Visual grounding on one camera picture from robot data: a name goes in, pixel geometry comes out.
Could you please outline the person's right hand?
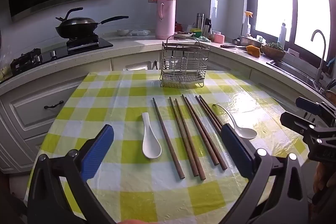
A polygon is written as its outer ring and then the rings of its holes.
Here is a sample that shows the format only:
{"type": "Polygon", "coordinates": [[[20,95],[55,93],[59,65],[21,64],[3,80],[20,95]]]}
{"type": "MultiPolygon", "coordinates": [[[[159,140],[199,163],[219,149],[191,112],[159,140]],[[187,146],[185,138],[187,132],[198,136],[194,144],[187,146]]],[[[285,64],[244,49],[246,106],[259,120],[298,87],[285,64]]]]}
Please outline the person's right hand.
{"type": "Polygon", "coordinates": [[[320,205],[330,201],[335,192],[335,163],[317,164],[313,180],[313,205],[320,205]]]}

